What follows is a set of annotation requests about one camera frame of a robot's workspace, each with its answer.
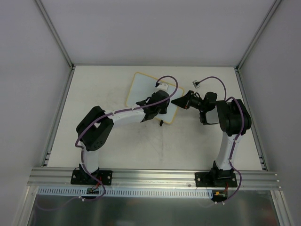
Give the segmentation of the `yellow framed whiteboard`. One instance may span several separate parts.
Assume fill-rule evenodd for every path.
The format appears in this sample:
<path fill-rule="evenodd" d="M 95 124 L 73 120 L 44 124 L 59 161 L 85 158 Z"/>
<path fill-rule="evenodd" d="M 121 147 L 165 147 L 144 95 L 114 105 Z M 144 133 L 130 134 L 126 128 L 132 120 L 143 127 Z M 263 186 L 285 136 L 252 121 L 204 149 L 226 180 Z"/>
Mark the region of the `yellow framed whiteboard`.
<path fill-rule="evenodd" d="M 176 88 L 176 83 L 173 79 L 171 79 L 171 82 L 168 82 L 167 79 L 169 78 L 160 79 L 159 83 L 168 83 L 169 87 L 166 92 L 168 95 L 171 95 Z M 136 102 L 142 101 L 147 97 L 150 97 L 152 93 L 158 91 L 158 89 L 155 88 L 157 80 L 158 78 L 136 72 L 126 98 L 125 106 L 132 107 Z M 167 124 L 172 124 L 175 119 L 177 109 L 178 107 L 176 105 L 170 103 L 167 108 L 167 114 L 158 114 L 155 119 L 163 120 L 164 123 Z"/>

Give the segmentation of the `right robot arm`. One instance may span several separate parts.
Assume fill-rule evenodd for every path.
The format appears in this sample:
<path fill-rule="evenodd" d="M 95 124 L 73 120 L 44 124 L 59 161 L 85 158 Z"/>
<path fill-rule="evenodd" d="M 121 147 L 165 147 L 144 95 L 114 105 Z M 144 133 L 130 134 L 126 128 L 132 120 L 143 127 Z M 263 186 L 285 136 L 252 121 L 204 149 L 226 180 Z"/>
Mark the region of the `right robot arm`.
<path fill-rule="evenodd" d="M 222 130 L 218 156 L 210 171 L 195 173 L 196 187 L 237 187 L 233 162 L 241 138 L 252 125 L 251 116 L 242 100 L 218 100 L 214 92 L 207 92 L 201 98 L 190 90 L 171 103 L 183 109 L 192 107 L 199 110 L 203 125 L 218 124 Z"/>

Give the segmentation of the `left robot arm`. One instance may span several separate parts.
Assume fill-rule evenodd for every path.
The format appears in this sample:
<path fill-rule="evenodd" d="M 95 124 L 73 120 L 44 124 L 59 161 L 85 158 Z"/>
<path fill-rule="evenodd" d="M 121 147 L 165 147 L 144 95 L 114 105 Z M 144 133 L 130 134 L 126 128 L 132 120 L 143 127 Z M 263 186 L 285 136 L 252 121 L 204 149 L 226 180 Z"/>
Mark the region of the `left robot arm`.
<path fill-rule="evenodd" d="M 166 114 L 170 96 L 163 90 L 154 92 L 145 100 L 138 101 L 133 108 L 106 112 L 93 107 L 76 127 L 78 138 L 75 146 L 81 149 L 79 168 L 72 172 L 73 185 L 110 185 L 110 171 L 99 169 L 99 149 L 105 144 L 113 128 L 134 122 L 152 120 L 158 114 Z"/>

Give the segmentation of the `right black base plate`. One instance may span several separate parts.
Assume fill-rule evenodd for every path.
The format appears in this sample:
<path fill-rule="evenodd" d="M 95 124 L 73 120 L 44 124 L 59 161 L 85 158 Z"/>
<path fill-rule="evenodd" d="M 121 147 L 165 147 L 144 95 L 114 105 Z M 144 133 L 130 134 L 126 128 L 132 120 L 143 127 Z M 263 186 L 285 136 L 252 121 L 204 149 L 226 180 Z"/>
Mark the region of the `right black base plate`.
<path fill-rule="evenodd" d="M 238 186 L 237 178 L 234 172 L 226 175 L 213 175 L 210 172 L 195 173 L 196 187 L 230 187 Z"/>

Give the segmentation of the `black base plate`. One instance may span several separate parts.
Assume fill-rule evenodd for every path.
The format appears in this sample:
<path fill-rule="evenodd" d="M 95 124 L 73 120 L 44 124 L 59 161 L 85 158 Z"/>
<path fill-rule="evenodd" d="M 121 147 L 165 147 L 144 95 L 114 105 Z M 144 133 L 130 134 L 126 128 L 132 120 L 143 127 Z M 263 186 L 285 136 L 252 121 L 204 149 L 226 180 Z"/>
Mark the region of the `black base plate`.
<path fill-rule="evenodd" d="M 110 186 L 112 181 L 111 170 L 97 170 L 92 173 L 92 176 L 97 178 L 105 186 Z M 72 172 L 71 181 L 72 185 L 96 185 L 97 180 L 90 177 L 82 168 L 76 168 Z"/>
<path fill-rule="evenodd" d="M 230 187 L 238 186 L 237 178 L 234 172 L 226 175 L 213 175 L 210 172 L 195 173 L 196 187 Z"/>

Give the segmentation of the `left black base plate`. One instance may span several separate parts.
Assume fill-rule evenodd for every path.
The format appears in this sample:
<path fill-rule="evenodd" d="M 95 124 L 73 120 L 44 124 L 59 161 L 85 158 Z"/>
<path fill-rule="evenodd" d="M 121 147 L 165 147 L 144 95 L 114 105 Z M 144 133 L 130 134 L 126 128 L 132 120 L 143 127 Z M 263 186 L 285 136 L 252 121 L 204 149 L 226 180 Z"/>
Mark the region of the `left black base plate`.
<path fill-rule="evenodd" d="M 112 181 L 111 170 L 97 170 L 92 173 L 92 176 L 97 178 L 105 186 L 110 186 Z M 72 185 L 96 185 L 97 180 L 90 177 L 82 168 L 76 168 L 72 172 L 71 181 Z"/>

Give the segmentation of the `aluminium front rail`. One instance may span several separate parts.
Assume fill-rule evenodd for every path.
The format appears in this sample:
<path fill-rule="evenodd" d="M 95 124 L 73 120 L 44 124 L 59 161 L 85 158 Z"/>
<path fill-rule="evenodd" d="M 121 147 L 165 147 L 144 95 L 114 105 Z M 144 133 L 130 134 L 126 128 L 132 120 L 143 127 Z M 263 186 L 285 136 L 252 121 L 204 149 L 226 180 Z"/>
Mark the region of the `aluminium front rail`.
<path fill-rule="evenodd" d="M 30 172 L 28 186 L 70 186 L 73 168 L 36 167 Z M 112 187 L 194 189 L 200 178 L 195 170 L 112 169 Z M 282 190 L 277 173 L 242 171 L 242 190 Z"/>

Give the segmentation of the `left aluminium frame post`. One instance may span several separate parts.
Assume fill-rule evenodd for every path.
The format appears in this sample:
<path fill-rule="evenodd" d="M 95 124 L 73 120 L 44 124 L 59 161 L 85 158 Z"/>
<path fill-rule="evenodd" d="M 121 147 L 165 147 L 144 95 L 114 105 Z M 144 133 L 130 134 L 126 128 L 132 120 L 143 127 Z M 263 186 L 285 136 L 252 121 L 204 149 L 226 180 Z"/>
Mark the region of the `left aluminium frame post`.
<path fill-rule="evenodd" d="M 43 1 L 42 0 L 34 0 L 33 2 L 37 6 L 38 11 L 40 12 L 44 22 L 46 23 L 46 26 L 49 29 L 52 37 L 54 38 L 59 50 L 61 51 L 68 67 L 73 69 L 74 68 L 74 63 L 72 62 L 72 60 L 71 60 L 71 58 L 70 58 L 63 42 L 62 42 L 62 40 L 61 40 L 61 38 L 60 38 L 60 36 L 57 32 L 57 29 L 55 28 L 55 26 L 52 22 L 52 19 L 50 18 L 49 13 L 47 12 L 47 9 L 43 4 Z"/>

